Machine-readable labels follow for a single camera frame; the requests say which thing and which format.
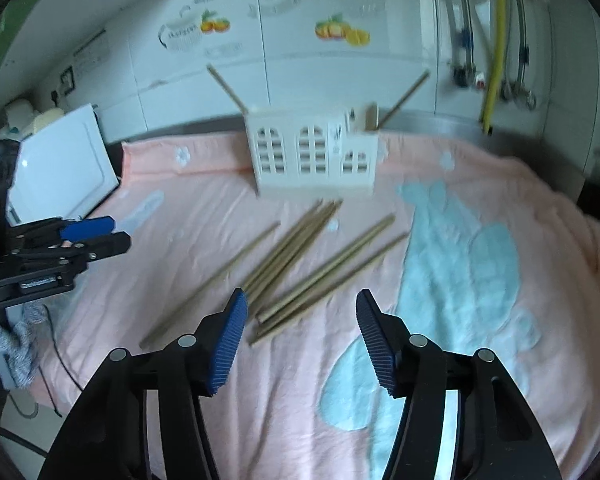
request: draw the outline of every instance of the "bundle of chopsticks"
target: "bundle of chopsticks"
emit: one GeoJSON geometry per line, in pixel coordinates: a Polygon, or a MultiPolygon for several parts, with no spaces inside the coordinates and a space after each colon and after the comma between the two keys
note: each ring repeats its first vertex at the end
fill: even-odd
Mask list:
{"type": "Polygon", "coordinates": [[[307,252],[341,204],[342,202],[329,203],[322,208],[319,204],[315,205],[302,216],[269,256],[245,280],[242,288],[249,301],[250,317],[255,317],[259,323],[251,344],[282,332],[319,301],[347,285],[381,260],[388,251],[408,236],[405,233],[394,238],[366,260],[346,273],[342,273],[342,270],[365,246],[394,223],[395,216],[388,215],[315,269],[302,282],[266,304],[269,296],[285,279],[293,265],[307,252]]]}
{"type": "MultiPolygon", "coordinates": [[[[244,279],[242,290],[246,294],[249,303],[250,319],[255,318],[259,323],[251,344],[273,337],[290,324],[296,322],[296,320],[304,316],[319,301],[347,285],[347,283],[364,270],[381,260],[388,251],[408,236],[405,233],[394,238],[394,240],[368,257],[368,259],[362,261],[345,274],[338,275],[352,258],[394,223],[395,216],[392,214],[388,215],[369,230],[362,233],[318,269],[314,270],[301,283],[298,283],[279,298],[271,300],[270,298],[275,290],[285,280],[295,264],[304,257],[309,248],[318,239],[341,205],[342,200],[326,204],[322,202],[315,204],[289,229],[282,240],[272,248],[269,254],[244,279]]],[[[198,298],[209,286],[224,279],[247,254],[251,253],[279,226],[280,222],[276,222],[264,230],[226,264],[213,273],[211,277],[205,280],[179,307],[163,316],[157,325],[142,339],[140,347],[143,349],[147,348],[162,338],[167,330],[178,322],[178,318],[182,316],[195,298],[198,298]]]]}

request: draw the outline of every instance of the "flexible water hose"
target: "flexible water hose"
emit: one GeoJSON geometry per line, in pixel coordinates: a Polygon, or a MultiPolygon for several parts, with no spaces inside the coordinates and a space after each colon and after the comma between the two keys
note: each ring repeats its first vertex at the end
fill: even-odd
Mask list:
{"type": "Polygon", "coordinates": [[[507,0],[496,0],[496,48],[493,56],[493,67],[489,79],[487,97],[482,109],[482,130],[488,134],[491,128],[491,117],[496,105],[498,92],[504,72],[504,55],[507,44],[507,0]]]}

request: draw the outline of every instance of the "ribbed blue pad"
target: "ribbed blue pad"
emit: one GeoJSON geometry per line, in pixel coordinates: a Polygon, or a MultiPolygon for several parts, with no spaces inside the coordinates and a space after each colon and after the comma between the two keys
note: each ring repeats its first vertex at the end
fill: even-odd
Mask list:
{"type": "Polygon", "coordinates": [[[247,322],[247,297],[243,292],[236,295],[234,304],[229,308],[226,322],[210,359],[209,378],[206,386],[213,395],[218,392],[220,386],[226,383],[240,344],[244,324],[247,322]]]}
{"type": "Polygon", "coordinates": [[[81,242],[89,238],[108,235],[116,227],[116,222],[110,216],[90,218],[80,222],[74,222],[60,231],[62,240],[68,242],[81,242]]]}
{"type": "Polygon", "coordinates": [[[371,363],[378,376],[378,382],[383,388],[386,388],[390,395],[393,395],[397,387],[395,380],[396,356],[392,351],[387,338],[384,335],[380,319],[378,316],[384,316],[376,307],[366,301],[358,300],[356,302],[356,317],[362,339],[365,341],[366,351],[369,352],[371,363]]]}

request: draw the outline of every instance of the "gray fabric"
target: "gray fabric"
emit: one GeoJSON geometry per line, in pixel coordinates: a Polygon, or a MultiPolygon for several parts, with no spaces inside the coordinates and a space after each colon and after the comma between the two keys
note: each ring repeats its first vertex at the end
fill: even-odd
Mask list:
{"type": "Polygon", "coordinates": [[[12,324],[11,333],[0,326],[0,354],[3,354],[13,381],[18,388],[26,388],[35,377],[37,352],[33,326],[46,320],[40,301],[22,305],[22,316],[12,324]]]}

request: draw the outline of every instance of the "pink blanket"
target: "pink blanket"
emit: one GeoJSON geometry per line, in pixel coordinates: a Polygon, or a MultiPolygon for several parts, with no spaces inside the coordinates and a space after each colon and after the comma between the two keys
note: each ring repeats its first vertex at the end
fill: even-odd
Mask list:
{"type": "MultiPolygon", "coordinates": [[[[391,440],[378,420],[395,418],[395,409],[383,407],[388,401],[375,383],[356,382],[368,376],[366,364],[348,360],[360,335],[354,298],[366,287],[383,310],[443,349],[493,348],[525,393],[564,478],[577,478],[600,450],[600,224],[516,160],[426,136],[384,134],[381,142],[387,155],[374,195],[344,201],[337,222],[280,290],[390,212],[397,221],[374,247],[413,229],[411,240],[274,339],[250,348],[246,329],[228,383],[203,400],[221,477],[378,476],[391,440]],[[435,259],[441,250],[446,266],[435,259]],[[440,297],[432,286],[414,285],[419,275],[440,297]]],[[[139,353],[164,311],[280,219],[276,235],[192,304],[162,343],[193,332],[308,209],[309,200],[259,199],[250,168],[244,134],[125,146],[122,184],[95,214],[113,216],[132,247],[93,264],[75,291],[50,303],[62,306],[59,351],[79,383],[112,348],[139,353]]],[[[69,410],[78,390],[48,342],[40,355],[54,399],[69,410]]],[[[49,403],[41,381],[32,391],[49,403]]],[[[152,469],[164,477],[157,399],[149,402],[152,469]]],[[[441,457],[441,478],[444,469],[441,457]]]]}

